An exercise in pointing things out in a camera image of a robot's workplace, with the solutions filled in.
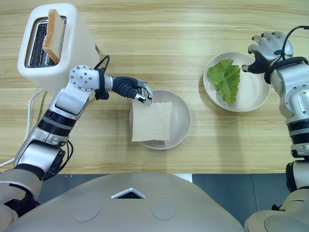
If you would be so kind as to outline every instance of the toaster slot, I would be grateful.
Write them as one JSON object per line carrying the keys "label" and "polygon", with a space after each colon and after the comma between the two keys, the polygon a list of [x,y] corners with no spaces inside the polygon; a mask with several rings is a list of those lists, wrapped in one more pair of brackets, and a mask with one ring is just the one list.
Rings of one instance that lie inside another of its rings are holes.
{"label": "toaster slot", "polygon": [[[66,17],[62,16],[61,18],[64,23],[67,22]],[[42,17],[38,18],[33,24],[25,59],[26,68],[42,68],[56,65],[43,50],[43,42],[47,34],[47,23],[47,17]]]}

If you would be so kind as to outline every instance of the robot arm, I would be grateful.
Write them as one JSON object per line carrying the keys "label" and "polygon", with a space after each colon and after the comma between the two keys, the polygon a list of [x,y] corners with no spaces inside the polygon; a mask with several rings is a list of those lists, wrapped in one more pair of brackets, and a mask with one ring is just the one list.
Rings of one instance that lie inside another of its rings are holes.
{"label": "robot arm", "polygon": [[[307,26],[297,28],[309,29]],[[244,72],[265,73],[280,98],[280,112],[292,140],[291,154],[296,160],[286,166],[287,187],[292,192],[283,205],[273,211],[253,214],[245,223],[248,232],[308,231],[309,229],[309,66],[303,57],[293,58],[293,48],[281,32],[253,36],[250,45],[255,62],[243,65]]]}
{"label": "robot arm", "polygon": [[14,168],[0,174],[0,232],[38,205],[42,182],[59,170],[65,155],[61,147],[68,141],[93,92],[97,100],[108,99],[107,91],[114,91],[145,104],[152,103],[153,94],[147,82],[111,76],[104,71],[86,65],[73,67],[67,86],[55,95],[19,149]]}

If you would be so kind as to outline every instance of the white cable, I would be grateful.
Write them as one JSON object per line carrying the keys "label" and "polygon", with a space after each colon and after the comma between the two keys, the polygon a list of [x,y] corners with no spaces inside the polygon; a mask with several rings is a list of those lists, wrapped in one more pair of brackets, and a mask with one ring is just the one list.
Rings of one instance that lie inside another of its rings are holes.
{"label": "white cable", "polygon": [[27,120],[27,129],[26,129],[25,140],[27,139],[27,137],[28,137],[28,135],[30,133],[30,130],[31,130],[31,107],[32,107],[32,102],[42,91],[43,91],[43,89],[41,88],[38,92],[33,94],[33,96],[28,101],[28,120]]}
{"label": "white cable", "polygon": [[[32,107],[32,102],[33,100],[43,91],[43,89],[41,88],[39,91],[37,91],[35,94],[33,94],[33,96],[29,99],[28,101],[28,118],[27,118],[27,129],[26,129],[26,136],[25,139],[28,137],[30,130],[31,130],[31,107]],[[5,161],[3,163],[0,164],[0,167],[13,162],[15,159],[15,157],[11,158],[8,161]]]}

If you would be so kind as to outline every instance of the floor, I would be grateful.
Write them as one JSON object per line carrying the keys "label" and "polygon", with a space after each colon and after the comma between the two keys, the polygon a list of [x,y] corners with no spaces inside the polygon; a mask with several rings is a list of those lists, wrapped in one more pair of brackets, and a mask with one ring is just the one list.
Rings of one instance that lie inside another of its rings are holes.
{"label": "floor", "polygon": [[[56,175],[44,182],[39,203],[102,175]],[[281,205],[289,195],[285,174],[194,174],[193,183],[242,225],[256,211]]]}

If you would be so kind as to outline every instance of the white bowl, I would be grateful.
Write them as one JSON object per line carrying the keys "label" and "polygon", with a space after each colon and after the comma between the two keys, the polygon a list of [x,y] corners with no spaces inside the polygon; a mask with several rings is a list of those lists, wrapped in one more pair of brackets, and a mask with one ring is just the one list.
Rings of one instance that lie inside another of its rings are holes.
{"label": "white bowl", "polygon": [[248,112],[257,109],[267,100],[269,96],[270,85],[264,80],[264,74],[253,74],[240,70],[240,83],[236,102],[228,105],[217,93],[215,85],[207,76],[208,69],[215,66],[222,59],[234,60],[233,65],[241,66],[243,64],[252,64],[254,58],[240,52],[226,52],[214,57],[206,66],[204,71],[204,87],[209,98],[223,109],[233,112]]}
{"label": "white bowl", "polygon": [[[177,94],[167,90],[154,90],[153,101],[155,102],[172,102],[172,110],[170,116],[170,135],[168,141],[144,141],[141,142],[146,147],[165,150],[180,144],[187,136],[191,127],[191,113],[188,105]],[[131,108],[129,116],[129,124],[133,126],[133,110]]]}

